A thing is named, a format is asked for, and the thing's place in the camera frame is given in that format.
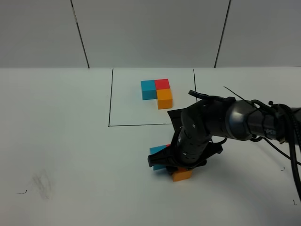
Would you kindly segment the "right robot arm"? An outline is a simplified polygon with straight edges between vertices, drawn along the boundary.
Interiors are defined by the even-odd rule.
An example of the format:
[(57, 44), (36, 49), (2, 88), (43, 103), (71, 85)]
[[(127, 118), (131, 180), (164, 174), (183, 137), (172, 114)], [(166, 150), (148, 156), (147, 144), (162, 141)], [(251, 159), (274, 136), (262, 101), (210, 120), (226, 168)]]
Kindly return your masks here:
[(223, 142), (213, 143), (213, 136), (239, 141), (263, 137), (291, 146), (301, 144), (301, 110), (283, 104), (267, 106), (257, 100), (228, 97), (200, 100), (168, 111), (168, 115), (174, 127), (171, 144), (149, 155), (148, 164), (166, 166), (169, 172), (204, 166), (208, 158), (221, 153)]

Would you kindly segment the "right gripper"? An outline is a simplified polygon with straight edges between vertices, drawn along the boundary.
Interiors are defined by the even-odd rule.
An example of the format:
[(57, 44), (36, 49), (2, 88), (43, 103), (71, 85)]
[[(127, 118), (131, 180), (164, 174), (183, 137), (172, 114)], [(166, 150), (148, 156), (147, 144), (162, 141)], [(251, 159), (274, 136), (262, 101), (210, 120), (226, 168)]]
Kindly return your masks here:
[(148, 165), (165, 165), (169, 175), (178, 168), (191, 171), (205, 166), (208, 158), (220, 154), (223, 151), (222, 144), (222, 141), (214, 143), (210, 137), (197, 140), (189, 137), (185, 131), (182, 135), (175, 132), (169, 147), (148, 156)]

